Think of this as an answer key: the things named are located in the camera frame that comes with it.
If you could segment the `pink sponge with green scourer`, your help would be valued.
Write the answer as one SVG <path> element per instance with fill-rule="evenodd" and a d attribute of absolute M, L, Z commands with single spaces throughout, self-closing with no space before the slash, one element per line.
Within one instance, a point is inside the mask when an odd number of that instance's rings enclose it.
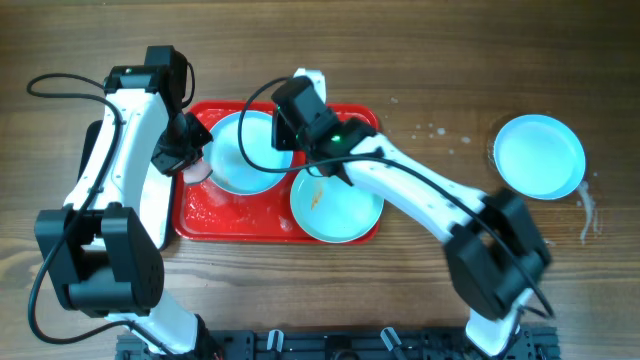
<path fill-rule="evenodd" d="M 183 181 L 187 185 L 197 185 L 205 181 L 212 174 L 210 164 L 202 159 L 182 171 Z"/>

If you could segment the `light blue plate with sauce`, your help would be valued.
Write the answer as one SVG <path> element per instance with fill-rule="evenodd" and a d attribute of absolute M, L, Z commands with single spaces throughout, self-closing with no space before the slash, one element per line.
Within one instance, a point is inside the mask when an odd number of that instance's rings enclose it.
<path fill-rule="evenodd" d="M 298 226 L 312 238 L 331 244 L 365 236 L 378 223 L 384 199 L 347 185 L 337 176 L 322 177 L 313 168 L 295 177 L 290 208 Z"/>

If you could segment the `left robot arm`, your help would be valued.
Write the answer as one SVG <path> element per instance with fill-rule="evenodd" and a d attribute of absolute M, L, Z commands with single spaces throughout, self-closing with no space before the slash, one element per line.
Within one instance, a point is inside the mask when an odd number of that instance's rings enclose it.
<path fill-rule="evenodd" d="M 139 217 L 148 170 L 208 176 L 209 130 L 188 111 L 195 75 L 170 45 L 151 46 L 140 65 L 114 67 L 100 84 L 104 119 L 62 207 L 39 213 L 34 234 L 60 305 L 124 327 L 155 355 L 219 359 L 222 347 L 202 318 L 164 288 L 160 250 Z"/>

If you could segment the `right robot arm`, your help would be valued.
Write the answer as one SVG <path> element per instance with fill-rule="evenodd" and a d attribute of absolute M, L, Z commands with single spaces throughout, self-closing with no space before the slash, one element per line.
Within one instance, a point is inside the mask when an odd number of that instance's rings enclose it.
<path fill-rule="evenodd" d="M 532 296 L 544 307 L 541 316 L 552 316 L 538 287 L 551 255 L 518 195 L 458 184 L 402 153 L 373 126 L 340 120 L 305 75 L 277 83 L 276 145 L 303 151 L 321 176 L 382 197 L 441 242 L 453 287 L 470 308 L 465 335 L 476 349 L 504 354 Z"/>

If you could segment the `red plastic tray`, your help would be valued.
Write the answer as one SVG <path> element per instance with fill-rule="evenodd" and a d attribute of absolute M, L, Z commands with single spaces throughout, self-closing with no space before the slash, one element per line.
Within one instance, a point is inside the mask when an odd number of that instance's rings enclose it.
<path fill-rule="evenodd" d="M 228 115 L 242 110 L 244 102 L 206 100 L 189 109 L 209 130 Z M 380 130 L 377 115 L 356 104 L 329 105 L 341 121 L 358 118 Z M 215 184 L 185 185 L 174 179 L 171 224 L 181 237 L 203 242 L 319 244 L 295 222 L 290 190 L 297 173 L 285 175 L 264 193 L 239 196 Z"/>

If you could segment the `black tray with soapy water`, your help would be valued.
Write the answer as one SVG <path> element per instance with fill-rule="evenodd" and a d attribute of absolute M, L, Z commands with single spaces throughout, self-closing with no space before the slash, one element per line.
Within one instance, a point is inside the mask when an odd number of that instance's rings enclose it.
<path fill-rule="evenodd" d="M 78 178 L 82 177 L 89 162 L 101 125 L 102 121 L 98 120 L 92 122 L 87 128 Z M 173 189 L 174 179 L 162 175 L 153 164 L 149 164 L 141 193 L 139 218 L 159 250 L 163 250 L 169 243 L 169 217 L 172 208 Z"/>

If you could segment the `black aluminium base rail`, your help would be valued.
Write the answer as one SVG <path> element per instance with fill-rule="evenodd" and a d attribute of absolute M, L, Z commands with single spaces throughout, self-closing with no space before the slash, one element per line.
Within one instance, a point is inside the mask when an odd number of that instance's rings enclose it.
<path fill-rule="evenodd" d="M 554 327 L 522 325 L 506 350 L 484 355 L 457 327 L 424 328 L 420 331 L 342 331 L 255 333 L 212 331 L 222 346 L 221 359 L 524 359 L 559 360 L 561 350 Z M 133 335 L 118 336 L 115 359 L 167 359 L 152 353 Z"/>

